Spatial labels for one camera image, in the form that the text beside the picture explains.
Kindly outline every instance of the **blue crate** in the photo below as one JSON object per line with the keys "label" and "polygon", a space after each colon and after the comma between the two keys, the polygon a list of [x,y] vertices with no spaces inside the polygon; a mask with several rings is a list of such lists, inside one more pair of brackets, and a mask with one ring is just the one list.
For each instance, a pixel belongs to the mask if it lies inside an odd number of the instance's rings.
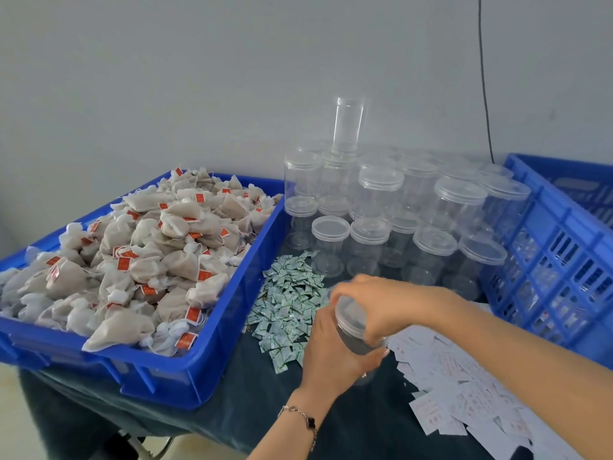
{"label": "blue crate", "polygon": [[[230,175],[216,174],[223,179]],[[166,173],[143,185],[145,188]],[[242,184],[255,184],[270,196],[283,192],[283,181],[239,176]],[[121,198],[112,201],[118,203]],[[111,211],[105,206],[77,221],[84,226]],[[262,285],[262,271],[270,268],[289,229],[290,218],[277,205],[251,249],[228,282],[194,346],[183,357],[168,358],[126,345],[115,345],[96,353],[81,351],[85,338],[14,319],[0,318],[0,361],[31,370],[50,365],[117,383],[121,394],[181,409],[205,403],[217,386],[232,354],[246,317]],[[41,250],[58,249],[58,229],[33,244]],[[25,250],[0,261],[0,271],[25,266]]]}
{"label": "blue crate", "polygon": [[481,276],[494,313],[613,369],[613,166],[518,154],[505,166],[532,198],[506,263]]}

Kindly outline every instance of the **person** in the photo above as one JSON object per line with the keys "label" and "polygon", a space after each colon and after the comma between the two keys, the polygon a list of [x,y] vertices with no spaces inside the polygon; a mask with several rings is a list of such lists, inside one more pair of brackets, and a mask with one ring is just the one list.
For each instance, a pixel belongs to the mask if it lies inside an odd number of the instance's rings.
{"label": "person", "polygon": [[510,325],[448,289],[359,275],[337,285],[330,305],[318,310],[305,349],[302,383],[249,460],[306,459],[336,398],[389,352],[378,348],[360,356],[345,347],[334,313],[341,295],[364,309],[364,340],[371,346],[409,325],[427,326],[471,354],[581,456],[613,455],[612,371]]}

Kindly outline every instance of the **black cable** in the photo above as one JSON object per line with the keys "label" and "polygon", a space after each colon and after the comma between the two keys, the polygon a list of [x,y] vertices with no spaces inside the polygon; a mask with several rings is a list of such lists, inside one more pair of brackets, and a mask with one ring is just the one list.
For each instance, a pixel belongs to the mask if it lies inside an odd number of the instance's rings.
{"label": "black cable", "polygon": [[490,146],[490,158],[494,162],[494,152],[492,151],[492,135],[490,134],[490,112],[487,109],[486,94],[486,75],[483,72],[483,41],[481,36],[481,0],[479,0],[479,59],[481,61],[481,88],[483,90],[483,105],[486,109],[487,143]]}

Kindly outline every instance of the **beige floor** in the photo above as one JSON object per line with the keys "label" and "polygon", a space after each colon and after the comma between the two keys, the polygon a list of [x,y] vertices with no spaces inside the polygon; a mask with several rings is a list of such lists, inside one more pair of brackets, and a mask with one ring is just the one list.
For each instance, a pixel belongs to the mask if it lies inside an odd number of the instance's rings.
{"label": "beige floor", "polygon": [[[147,438],[145,447],[154,455],[166,438]],[[45,452],[19,388],[14,368],[0,363],[0,451],[3,460],[44,460]],[[245,455],[201,436],[175,439],[164,460],[242,460]]]}

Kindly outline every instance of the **forearm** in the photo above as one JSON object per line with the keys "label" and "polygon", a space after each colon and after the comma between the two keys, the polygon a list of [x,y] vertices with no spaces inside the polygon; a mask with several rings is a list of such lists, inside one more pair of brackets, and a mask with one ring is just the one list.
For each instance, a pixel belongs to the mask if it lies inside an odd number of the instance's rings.
{"label": "forearm", "polygon": [[582,456],[613,451],[613,372],[453,293],[441,292],[424,321],[473,356]]}
{"label": "forearm", "polygon": [[[326,400],[320,394],[314,394],[302,388],[296,389],[286,405],[304,411],[309,417],[315,418],[315,426],[319,429],[333,401]],[[304,460],[307,458],[313,433],[307,428],[307,422],[300,413],[284,411],[272,425],[268,433],[251,452],[248,460]]]}

